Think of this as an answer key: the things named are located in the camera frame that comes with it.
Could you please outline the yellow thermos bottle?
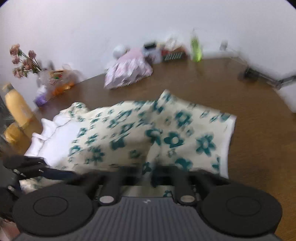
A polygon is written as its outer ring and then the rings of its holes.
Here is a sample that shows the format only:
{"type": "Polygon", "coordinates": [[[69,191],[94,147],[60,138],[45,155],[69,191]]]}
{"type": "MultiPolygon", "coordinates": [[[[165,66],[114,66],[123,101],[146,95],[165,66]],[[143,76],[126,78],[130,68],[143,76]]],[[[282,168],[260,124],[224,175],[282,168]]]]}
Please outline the yellow thermos bottle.
{"type": "Polygon", "coordinates": [[[6,107],[17,122],[21,130],[31,138],[33,133],[41,133],[41,122],[36,118],[23,96],[17,92],[11,83],[3,86],[6,107]]]}

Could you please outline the small black box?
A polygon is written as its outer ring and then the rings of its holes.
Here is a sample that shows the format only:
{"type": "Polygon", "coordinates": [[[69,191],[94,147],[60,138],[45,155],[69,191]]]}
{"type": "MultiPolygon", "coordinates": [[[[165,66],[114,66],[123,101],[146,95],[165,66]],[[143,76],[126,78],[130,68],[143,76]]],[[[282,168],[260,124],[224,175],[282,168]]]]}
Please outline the small black box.
{"type": "Polygon", "coordinates": [[[157,47],[156,42],[149,42],[144,44],[144,49],[150,50],[150,49],[155,49],[157,47]]]}

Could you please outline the purple tissue box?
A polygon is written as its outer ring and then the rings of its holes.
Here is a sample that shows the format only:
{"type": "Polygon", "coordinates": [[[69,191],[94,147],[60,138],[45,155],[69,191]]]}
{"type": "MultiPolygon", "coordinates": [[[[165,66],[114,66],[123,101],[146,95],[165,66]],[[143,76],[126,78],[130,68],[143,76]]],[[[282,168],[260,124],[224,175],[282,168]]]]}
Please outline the purple tissue box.
{"type": "Polygon", "coordinates": [[[48,91],[45,85],[41,85],[36,93],[36,97],[34,99],[34,103],[37,107],[41,107],[48,102],[51,98],[50,92],[48,91]]]}

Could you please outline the cream green floral garment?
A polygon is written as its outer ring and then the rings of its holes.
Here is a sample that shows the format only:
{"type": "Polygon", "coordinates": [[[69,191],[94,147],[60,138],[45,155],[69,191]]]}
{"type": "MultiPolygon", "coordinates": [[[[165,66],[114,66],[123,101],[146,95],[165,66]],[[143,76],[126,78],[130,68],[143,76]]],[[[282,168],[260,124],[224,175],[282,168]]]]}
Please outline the cream green floral garment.
{"type": "Polygon", "coordinates": [[[136,166],[142,180],[126,196],[171,197],[172,186],[152,187],[155,164],[185,171],[207,170],[227,177],[236,117],[193,104],[165,90],[155,101],[122,101],[89,110],[81,102],[43,119],[27,156],[42,157],[56,169],[82,174],[136,166]]]}

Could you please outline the pink floral ruffled dress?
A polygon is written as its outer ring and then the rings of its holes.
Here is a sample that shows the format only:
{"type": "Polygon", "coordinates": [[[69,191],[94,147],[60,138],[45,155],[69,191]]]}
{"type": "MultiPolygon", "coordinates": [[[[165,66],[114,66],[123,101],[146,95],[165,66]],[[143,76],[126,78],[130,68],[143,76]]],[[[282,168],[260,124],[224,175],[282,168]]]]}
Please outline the pink floral ruffled dress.
{"type": "Polygon", "coordinates": [[[152,73],[152,67],[143,57],[120,60],[108,68],[104,88],[124,87],[149,77],[152,73]]]}

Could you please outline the plastic snack bag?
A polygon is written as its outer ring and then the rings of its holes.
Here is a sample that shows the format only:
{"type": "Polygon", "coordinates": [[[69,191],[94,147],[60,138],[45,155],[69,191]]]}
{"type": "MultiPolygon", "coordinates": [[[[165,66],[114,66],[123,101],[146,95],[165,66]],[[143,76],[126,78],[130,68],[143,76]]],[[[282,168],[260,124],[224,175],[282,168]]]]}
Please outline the plastic snack bag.
{"type": "Polygon", "coordinates": [[[81,73],[65,64],[61,69],[43,70],[39,73],[41,87],[45,87],[46,95],[49,98],[55,97],[71,89],[81,80],[81,73]]]}

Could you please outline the pink dried flowers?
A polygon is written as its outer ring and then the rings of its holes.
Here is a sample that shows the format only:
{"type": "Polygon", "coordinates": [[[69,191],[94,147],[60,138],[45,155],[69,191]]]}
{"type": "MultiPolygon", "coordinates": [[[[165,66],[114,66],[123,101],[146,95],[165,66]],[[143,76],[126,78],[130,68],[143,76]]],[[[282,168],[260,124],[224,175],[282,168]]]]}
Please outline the pink dried flowers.
{"type": "Polygon", "coordinates": [[[14,77],[23,78],[27,77],[29,73],[38,74],[42,71],[41,66],[36,60],[36,53],[34,50],[30,50],[25,54],[20,49],[20,44],[14,44],[10,48],[11,61],[15,65],[12,70],[14,77]]]}

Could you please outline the pink folded garment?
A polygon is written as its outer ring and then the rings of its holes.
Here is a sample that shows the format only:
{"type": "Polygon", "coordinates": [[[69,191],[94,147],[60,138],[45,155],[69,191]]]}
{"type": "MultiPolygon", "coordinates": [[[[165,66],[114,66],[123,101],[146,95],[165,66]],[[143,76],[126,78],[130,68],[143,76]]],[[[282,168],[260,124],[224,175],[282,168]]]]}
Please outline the pink folded garment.
{"type": "Polygon", "coordinates": [[[130,60],[130,59],[138,59],[138,58],[143,58],[145,59],[146,56],[142,51],[142,48],[132,48],[128,50],[126,54],[123,55],[124,59],[130,60]]]}

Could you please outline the yellow pouch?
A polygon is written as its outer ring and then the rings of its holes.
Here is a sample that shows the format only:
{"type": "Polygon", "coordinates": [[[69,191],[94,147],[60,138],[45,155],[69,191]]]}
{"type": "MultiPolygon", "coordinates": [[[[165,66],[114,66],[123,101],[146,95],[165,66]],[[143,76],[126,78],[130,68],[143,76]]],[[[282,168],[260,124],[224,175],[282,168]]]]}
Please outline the yellow pouch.
{"type": "Polygon", "coordinates": [[[17,123],[12,123],[4,131],[4,137],[12,149],[23,155],[29,148],[31,141],[17,123]]]}

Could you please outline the white power strip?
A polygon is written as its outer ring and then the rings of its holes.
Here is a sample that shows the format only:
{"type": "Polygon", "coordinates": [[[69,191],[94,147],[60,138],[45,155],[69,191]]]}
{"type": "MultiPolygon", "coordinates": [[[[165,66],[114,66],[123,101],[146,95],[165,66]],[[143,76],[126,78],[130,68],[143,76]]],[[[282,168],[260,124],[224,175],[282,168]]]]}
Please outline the white power strip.
{"type": "Polygon", "coordinates": [[[237,58],[239,53],[235,51],[205,51],[203,59],[237,58]]]}

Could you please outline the green spray bottle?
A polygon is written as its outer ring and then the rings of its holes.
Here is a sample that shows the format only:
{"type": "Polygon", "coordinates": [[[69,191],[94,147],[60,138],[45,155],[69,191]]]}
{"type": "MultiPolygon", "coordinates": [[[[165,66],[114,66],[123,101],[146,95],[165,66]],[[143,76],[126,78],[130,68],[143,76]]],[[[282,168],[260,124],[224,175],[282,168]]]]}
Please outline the green spray bottle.
{"type": "Polygon", "coordinates": [[[195,29],[191,34],[191,48],[192,48],[192,60],[194,62],[200,62],[202,59],[202,48],[195,29]]]}

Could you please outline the white tin box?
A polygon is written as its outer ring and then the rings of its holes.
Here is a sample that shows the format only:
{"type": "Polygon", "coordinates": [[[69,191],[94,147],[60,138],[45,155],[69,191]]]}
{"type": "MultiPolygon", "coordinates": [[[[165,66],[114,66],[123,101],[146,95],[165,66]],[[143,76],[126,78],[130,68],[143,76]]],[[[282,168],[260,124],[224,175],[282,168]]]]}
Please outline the white tin box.
{"type": "Polygon", "coordinates": [[[159,64],[162,62],[162,51],[161,49],[152,49],[148,51],[148,59],[152,64],[159,64]]]}

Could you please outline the dark red tissue box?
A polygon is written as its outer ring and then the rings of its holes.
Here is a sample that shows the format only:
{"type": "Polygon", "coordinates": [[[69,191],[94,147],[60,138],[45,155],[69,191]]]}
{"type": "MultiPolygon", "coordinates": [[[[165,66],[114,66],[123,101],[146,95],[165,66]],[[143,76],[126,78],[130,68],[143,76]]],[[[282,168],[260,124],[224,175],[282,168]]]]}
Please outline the dark red tissue box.
{"type": "Polygon", "coordinates": [[[186,60],[188,58],[185,48],[178,47],[173,51],[162,50],[162,61],[163,62],[171,62],[171,61],[179,61],[186,60]]]}

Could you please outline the white round speaker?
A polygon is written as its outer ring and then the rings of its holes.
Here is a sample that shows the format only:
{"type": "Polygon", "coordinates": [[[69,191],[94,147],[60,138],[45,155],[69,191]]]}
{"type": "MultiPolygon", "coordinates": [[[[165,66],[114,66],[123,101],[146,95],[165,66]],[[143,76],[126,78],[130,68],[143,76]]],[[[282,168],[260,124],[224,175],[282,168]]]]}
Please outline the white round speaker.
{"type": "Polygon", "coordinates": [[[118,45],[113,49],[112,55],[115,59],[119,59],[124,54],[126,54],[128,51],[128,48],[125,45],[118,45]]]}

